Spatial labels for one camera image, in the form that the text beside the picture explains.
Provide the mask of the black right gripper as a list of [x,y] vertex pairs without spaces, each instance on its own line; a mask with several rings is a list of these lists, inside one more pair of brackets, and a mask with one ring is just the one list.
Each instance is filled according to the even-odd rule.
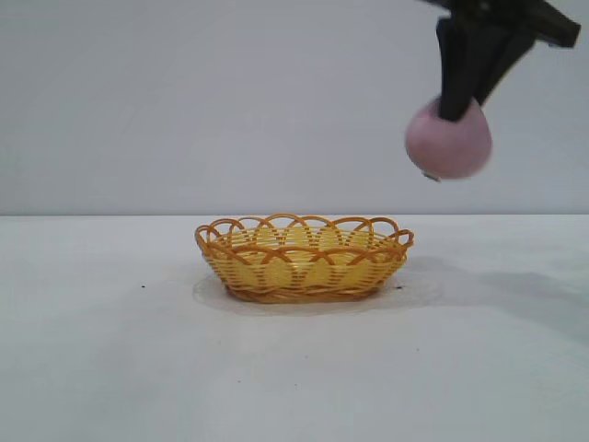
[[[474,99],[483,106],[536,40],[571,49],[580,34],[580,24],[548,1],[433,0],[428,4],[451,15],[439,19],[436,27],[442,66],[438,116],[450,122],[460,121]],[[525,34],[503,37],[496,26]]]

